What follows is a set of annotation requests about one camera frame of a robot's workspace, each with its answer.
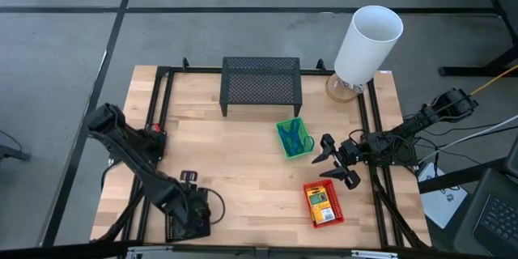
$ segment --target green plastic container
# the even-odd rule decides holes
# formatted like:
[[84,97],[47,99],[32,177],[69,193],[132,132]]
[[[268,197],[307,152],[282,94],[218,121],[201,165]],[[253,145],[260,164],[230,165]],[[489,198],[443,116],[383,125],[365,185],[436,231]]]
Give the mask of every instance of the green plastic container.
[[[298,146],[293,146],[294,143],[292,141],[293,137],[291,135],[291,127],[293,124],[293,121],[299,122],[299,130],[298,130],[298,137],[299,141],[295,141],[295,145],[298,144]],[[281,140],[282,149],[284,150],[284,155],[286,155],[286,158],[292,159],[295,157],[300,157],[301,155],[306,155],[307,153],[311,153],[313,151],[313,147],[315,146],[315,141],[313,138],[308,134],[308,131],[306,130],[306,126],[304,125],[304,121],[300,117],[292,118],[287,121],[281,121],[277,125],[277,133],[279,136],[279,139]],[[285,138],[283,137],[283,134],[281,134],[281,129],[284,129],[289,134]]]

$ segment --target lamp base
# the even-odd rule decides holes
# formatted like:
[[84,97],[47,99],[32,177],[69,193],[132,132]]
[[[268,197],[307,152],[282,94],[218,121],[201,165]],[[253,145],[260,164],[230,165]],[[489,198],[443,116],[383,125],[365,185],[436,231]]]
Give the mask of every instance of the lamp base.
[[349,88],[336,74],[327,79],[325,93],[332,101],[338,103],[347,103],[358,95],[355,89]]

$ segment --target red box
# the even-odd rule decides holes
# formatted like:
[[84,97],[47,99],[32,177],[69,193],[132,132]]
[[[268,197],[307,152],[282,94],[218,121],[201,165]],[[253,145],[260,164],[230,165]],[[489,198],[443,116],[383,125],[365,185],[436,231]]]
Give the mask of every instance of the red box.
[[329,199],[329,203],[331,204],[331,209],[333,209],[334,220],[332,220],[330,222],[320,223],[320,224],[317,224],[315,221],[313,221],[314,228],[327,227],[327,226],[332,226],[337,223],[343,223],[344,218],[343,218],[343,214],[342,214],[342,208],[340,207],[340,203],[338,202],[337,193],[334,191],[333,182],[330,179],[317,181],[317,182],[313,182],[313,183],[307,183],[304,185],[304,199],[308,203],[308,210],[309,210],[310,217],[311,217],[311,205],[309,204],[309,200],[306,195],[306,191],[307,191],[307,189],[311,189],[311,188],[321,186],[321,185],[324,186],[325,192],[327,193],[327,196]]

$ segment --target green basket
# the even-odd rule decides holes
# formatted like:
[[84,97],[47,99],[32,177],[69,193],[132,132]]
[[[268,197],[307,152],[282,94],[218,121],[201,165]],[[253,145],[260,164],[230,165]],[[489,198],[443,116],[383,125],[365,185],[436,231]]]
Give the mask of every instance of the green basket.
[[[302,118],[296,117],[287,121],[281,121],[276,126],[286,158],[292,159],[313,151],[315,140],[308,135]],[[292,126],[298,126],[299,128],[298,130],[292,129]],[[297,130],[297,135],[292,133],[292,130]]]

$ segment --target table leg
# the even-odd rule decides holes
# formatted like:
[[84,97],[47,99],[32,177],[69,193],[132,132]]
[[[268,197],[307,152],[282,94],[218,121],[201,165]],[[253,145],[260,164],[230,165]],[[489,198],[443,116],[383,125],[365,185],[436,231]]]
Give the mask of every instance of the table leg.
[[301,107],[302,107],[302,104],[293,105],[293,113],[295,114],[295,117],[297,117],[299,115]]
[[224,117],[226,117],[228,104],[219,103],[219,106],[221,106],[221,113],[223,114]]

